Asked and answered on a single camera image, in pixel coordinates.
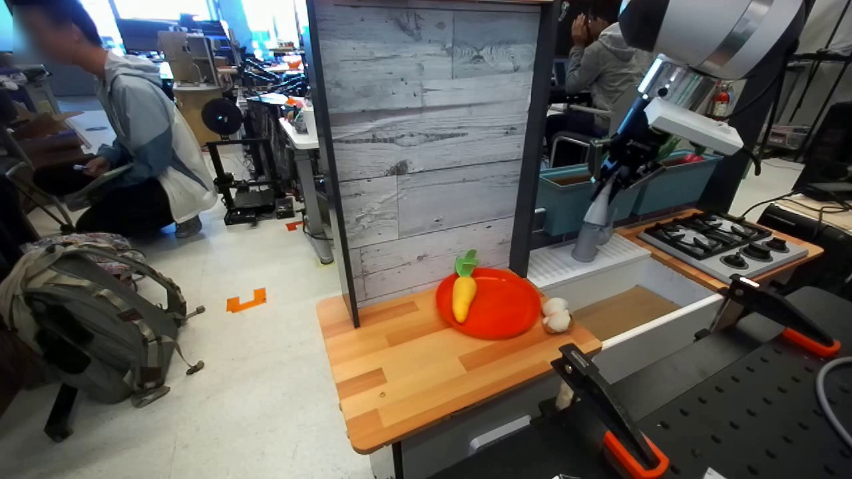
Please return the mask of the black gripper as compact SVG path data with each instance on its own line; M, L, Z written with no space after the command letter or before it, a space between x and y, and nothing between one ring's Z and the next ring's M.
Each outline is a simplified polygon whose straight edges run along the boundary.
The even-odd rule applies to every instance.
M603 158L596 170L596 191L610 189L618 195L655 170L668 134L648 126L644 114L647 106L648 99L635 95L618 122L614 135L603 143Z

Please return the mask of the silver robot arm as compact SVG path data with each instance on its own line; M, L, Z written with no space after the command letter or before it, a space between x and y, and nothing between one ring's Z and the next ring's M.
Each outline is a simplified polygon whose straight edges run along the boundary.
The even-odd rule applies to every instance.
M626 0L618 16L631 48L651 53L635 99L614 127L596 189L618 195L655 170L668 139L722 155L743 149L739 134L700 114L710 79L744 79L772 48L795 41L808 0Z

